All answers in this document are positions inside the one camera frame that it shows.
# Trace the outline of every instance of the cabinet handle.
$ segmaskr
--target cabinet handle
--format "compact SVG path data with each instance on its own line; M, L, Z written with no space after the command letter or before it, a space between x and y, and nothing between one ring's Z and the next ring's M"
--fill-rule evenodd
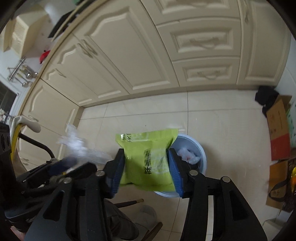
M247 3L247 0L244 0L244 7L246 9L246 16L244 18L244 21L246 23L249 23L249 7L248 7L248 3Z
M203 72L197 72L197 75L199 77L203 77L203 78L206 78L208 80L215 80L217 79L217 77L219 75L221 75L221 72L219 70L216 70L215 72L213 72L212 74L208 74L208 75L215 75L215 77L208 77L207 75L205 75Z
M55 69L56 70L56 72L60 75L60 76L62 76L62 77L64 77L64 78L67 78L65 75L63 75L58 69Z
M87 55L87 56L90 57L90 58L93 58L93 56L92 56L89 52L87 52L87 50L86 50L81 44L77 44L77 45L81 48L82 52L83 52L85 55Z
M218 37L212 37L211 39L207 40L196 40L196 39L190 39L190 43L194 46L199 46L205 49L213 49L218 43L219 38ZM206 46L206 43L212 43L212 46Z
M27 162L30 162L30 160L29 159L27 159L27 158L20 158L21 159L21 161L27 161Z
M36 119L35 117L33 117L33 116L31 116L31 115L28 115L28 117L29 117L30 119L34 120L34 121L37 121L37 122L39 122L39 120L38 120L38 119Z
M84 39L82 40L82 43L84 44L84 46L91 51L94 55L98 55L98 53L94 50L94 48L92 46L90 46Z

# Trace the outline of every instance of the metal rack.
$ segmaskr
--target metal rack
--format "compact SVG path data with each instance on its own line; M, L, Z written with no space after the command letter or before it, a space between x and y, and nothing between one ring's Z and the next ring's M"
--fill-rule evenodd
M26 57L24 56L20 59L20 61L17 63L17 65L14 68L10 68L10 67L7 68L9 71L12 70L12 72L8 76L9 82L14 79L20 67L22 67L22 65L24 64L25 60L26 60Z

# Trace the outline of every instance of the cream cabinet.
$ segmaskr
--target cream cabinet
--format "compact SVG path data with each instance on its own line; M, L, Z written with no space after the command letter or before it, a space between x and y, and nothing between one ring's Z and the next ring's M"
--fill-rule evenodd
M97 52L89 51L70 35L55 53L52 68L49 67L41 78L53 87L61 84L57 78L62 79L65 83L60 89L67 91L66 94L79 106L127 95L128 92L97 56ZM81 92L79 97L76 95L77 91Z
M64 145L57 144L58 140L61 138L59 134L43 126L41 126L41 132L39 133L33 132L28 127L24 127L21 132L49 147L58 160L61 160L64 157L66 147ZM37 166L40 166L51 159L50 155L45 150L22 139L19 140L18 153L21 159Z
M265 0L239 0L242 54L238 85L277 85L290 48L291 33Z
M170 59L240 56L239 19L197 18L163 24L157 30Z
M235 84L239 57L207 57L174 61L180 86Z
M97 101L96 94L85 84L70 72L52 62L48 64L47 71L43 73L41 79L78 106Z
M200 17L239 18L236 0L141 0L153 22Z
M140 1L110 0L73 34L130 93L179 87L159 34Z
M58 135L66 135L67 124L72 124L78 105L39 80L34 87L22 115L39 121L39 124Z

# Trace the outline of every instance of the cabinet drawer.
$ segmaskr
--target cabinet drawer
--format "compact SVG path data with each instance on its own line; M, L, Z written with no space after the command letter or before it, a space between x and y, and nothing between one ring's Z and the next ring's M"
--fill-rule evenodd
M180 86L236 84L239 57L214 57L174 61Z
M239 18L237 0L141 0L157 25L197 17Z
M240 56L239 19L192 19L157 27L171 60Z

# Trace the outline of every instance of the blue trash bin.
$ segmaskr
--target blue trash bin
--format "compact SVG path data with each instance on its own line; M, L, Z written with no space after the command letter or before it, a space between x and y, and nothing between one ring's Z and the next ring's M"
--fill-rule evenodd
M200 157L200 161L198 163L198 171L203 175L205 175L205 172L207 170L207 157L205 155L205 151L203 150L202 146L192 137L185 134L179 134L177 136L177 139L174 141L174 143L171 145L170 148L174 148L175 151L178 153L178 151L183 147L193 152L194 155ZM179 197L179 194L176 192L157 192L156 191L155 193L164 197Z

